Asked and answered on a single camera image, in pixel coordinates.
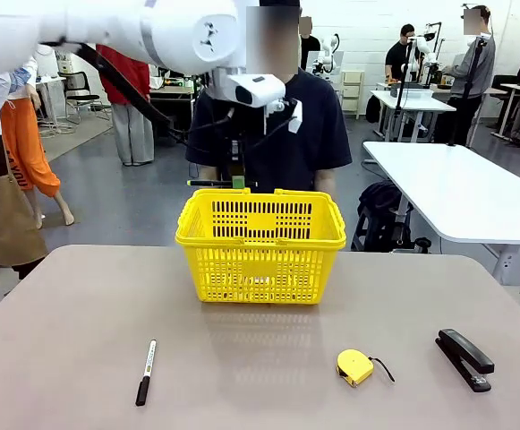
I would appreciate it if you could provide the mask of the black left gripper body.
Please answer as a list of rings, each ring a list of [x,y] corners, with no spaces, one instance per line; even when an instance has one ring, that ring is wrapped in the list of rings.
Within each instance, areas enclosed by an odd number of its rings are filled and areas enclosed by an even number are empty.
[[[221,120],[225,120],[217,127],[219,166],[242,166],[253,109],[243,105],[218,104],[217,115]]]

